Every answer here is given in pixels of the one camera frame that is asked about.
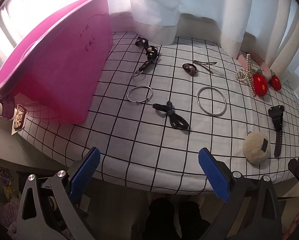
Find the pink plastic basin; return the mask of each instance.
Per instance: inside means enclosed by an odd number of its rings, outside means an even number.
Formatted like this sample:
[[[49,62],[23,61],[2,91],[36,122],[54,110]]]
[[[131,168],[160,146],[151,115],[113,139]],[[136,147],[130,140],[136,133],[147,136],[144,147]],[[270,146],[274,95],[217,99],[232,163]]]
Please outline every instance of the pink plastic basin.
[[[2,117],[16,104],[46,122],[79,124],[113,44],[107,0],[78,0],[36,26],[0,68]]]

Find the metal hair pin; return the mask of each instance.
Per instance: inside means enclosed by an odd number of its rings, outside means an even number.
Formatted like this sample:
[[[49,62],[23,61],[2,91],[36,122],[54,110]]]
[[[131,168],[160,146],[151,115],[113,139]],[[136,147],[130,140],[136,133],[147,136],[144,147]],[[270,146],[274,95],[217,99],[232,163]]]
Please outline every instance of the metal hair pin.
[[[207,67],[205,67],[204,65],[215,65],[215,64],[217,64],[217,62],[203,62],[203,61],[193,60],[193,64],[200,65],[201,67],[205,68],[209,73],[214,75],[214,73],[211,70],[209,70]]]

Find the watch face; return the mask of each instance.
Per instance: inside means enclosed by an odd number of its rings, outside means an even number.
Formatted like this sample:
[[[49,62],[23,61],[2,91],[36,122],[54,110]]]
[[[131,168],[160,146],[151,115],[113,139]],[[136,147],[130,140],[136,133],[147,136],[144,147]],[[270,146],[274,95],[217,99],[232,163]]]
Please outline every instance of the watch face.
[[[281,113],[283,113],[285,111],[285,107],[284,106],[272,106],[268,112],[269,112],[269,115],[272,115],[274,114],[275,112],[277,111],[280,111]]]

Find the plush ball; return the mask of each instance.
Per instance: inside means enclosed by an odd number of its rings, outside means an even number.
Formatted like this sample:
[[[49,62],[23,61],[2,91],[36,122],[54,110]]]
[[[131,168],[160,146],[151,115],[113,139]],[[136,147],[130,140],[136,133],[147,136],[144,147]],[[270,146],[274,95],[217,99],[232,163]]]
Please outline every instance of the plush ball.
[[[244,140],[243,153],[251,164],[260,164],[270,156],[270,142],[261,132],[252,132]]]
[[[263,75],[255,73],[253,75],[253,80],[254,80],[254,90],[255,93],[259,96],[265,96],[267,93],[267,82],[265,80],[265,77]]]
[[[282,88],[281,82],[276,75],[272,76],[270,84],[276,91],[279,91]]]

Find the black hair tie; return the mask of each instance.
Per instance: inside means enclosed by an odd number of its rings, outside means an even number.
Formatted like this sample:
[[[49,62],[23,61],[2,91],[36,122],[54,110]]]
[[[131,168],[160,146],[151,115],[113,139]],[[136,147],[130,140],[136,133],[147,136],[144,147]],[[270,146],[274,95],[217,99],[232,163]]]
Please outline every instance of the black hair tie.
[[[172,128],[181,130],[188,129],[189,124],[185,121],[183,117],[179,116],[178,114],[175,114],[171,101],[167,101],[166,106],[160,104],[153,104],[153,108],[167,113],[167,116],[170,118]]]
[[[142,74],[143,71],[153,63],[154,59],[156,59],[159,55],[157,47],[154,46],[149,46],[148,45],[148,40],[146,40],[145,38],[142,38],[140,36],[138,36],[136,42],[135,42],[136,46],[143,46],[143,48],[146,51],[146,56],[147,56],[147,61],[145,61],[142,66],[140,66],[138,68],[138,70],[136,70],[131,76],[132,77],[136,77],[139,74]]]

